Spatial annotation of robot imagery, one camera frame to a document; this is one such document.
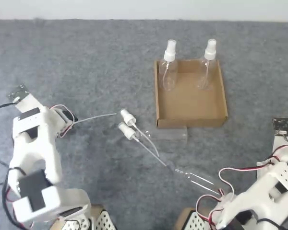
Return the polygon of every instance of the spray bottle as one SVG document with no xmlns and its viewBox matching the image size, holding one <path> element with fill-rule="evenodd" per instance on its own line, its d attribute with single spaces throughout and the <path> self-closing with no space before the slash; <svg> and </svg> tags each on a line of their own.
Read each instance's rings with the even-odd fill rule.
<svg viewBox="0 0 288 230">
<path fill-rule="evenodd" d="M 200 90 L 208 90 L 211 86 L 211 78 L 216 70 L 216 40 L 209 39 L 204 57 L 201 58 L 200 75 L 197 87 Z"/>
<path fill-rule="evenodd" d="M 168 40 L 168 47 L 159 63 L 159 86 L 167 91 L 175 88 L 177 80 L 176 41 Z"/>
</svg>

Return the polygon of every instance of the white wall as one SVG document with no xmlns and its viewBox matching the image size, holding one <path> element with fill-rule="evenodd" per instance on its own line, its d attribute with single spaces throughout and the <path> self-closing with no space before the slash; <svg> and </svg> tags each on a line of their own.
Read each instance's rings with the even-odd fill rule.
<svg viewBox="0 0 288 230">
<path fill-rule="evenodd" d="M 0 0 L 0 19 L 288 22 L 288 0 Z"/>
</svg>

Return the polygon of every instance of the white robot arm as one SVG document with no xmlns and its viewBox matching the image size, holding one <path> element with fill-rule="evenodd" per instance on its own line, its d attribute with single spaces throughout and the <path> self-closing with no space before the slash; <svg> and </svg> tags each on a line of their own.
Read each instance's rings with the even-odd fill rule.
<svg viewBox="0 0 288 230">
<path fill-rule="evenodd" d="M 20 198 L 12 204 L 17 221 L 26 224 L 72 219 L 78 223 L 72 224 L 73 229 L 91 228 L 94 220 L 87 193 L 58 186 L 62 168 L 55 139 L 68 131 L 74 116 L 56 107 L 44 107 L 24 85 L 9 97 L 21 112 L 13 121 L 14 152 L 10 168 L 19 167 L 26 173 L 10 170 L 8 175 L 8 185 Z M 39 160 L 45 161 L 45 171 L 35 169 Z"/>
<path fill-rule="evenodd" d="M 257 181 L 246 192 L 233 198 L 232 194 L 224 196 L 211 212 L 217 230 L 226 229 L 241 213 L 248 216 L 242 221 L 242 228 L 228 229 L 277 230 L 287 218 L 288 118 L 275 118 L 273 123 L 275 140 L 271 158 L 257 163 L 266 166 L 257 171 Z"/>
</svg>

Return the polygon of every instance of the spray nozzle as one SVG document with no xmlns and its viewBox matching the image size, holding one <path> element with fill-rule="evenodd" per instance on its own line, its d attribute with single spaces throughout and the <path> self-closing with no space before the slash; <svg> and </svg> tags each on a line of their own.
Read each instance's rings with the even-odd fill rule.
<svg viewBox="0 0 288 230">
<path fill-rule="evenodd" d="M 204 57 L 207 60 L 213 60 L 216 58 L 216 40 L 215 39 L 208 40 Z"/>
<path fill-rule="evenodd" d="M 175 40 L 168 40 L 168 46 L 164 53 L 164 60 L 168 62 L 172 62 L 175 60 L 176 55 L 176 41 Z"/>
</svg>

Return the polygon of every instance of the open box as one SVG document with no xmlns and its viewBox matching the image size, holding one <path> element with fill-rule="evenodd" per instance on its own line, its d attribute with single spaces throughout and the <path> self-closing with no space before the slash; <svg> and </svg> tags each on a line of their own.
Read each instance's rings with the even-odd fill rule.
<svg viewBox="0 0 288 230">
<path fill-rule="evenodd" d="M 165 91 L 158 85 L 155 61 L 156 125 L 158 128 L 220 127 L 227 120 L 225 92 L 219 62 L 208 90 L 197 88 L 200 60 L 179 60 L 175 88 Z"/>
</svg>

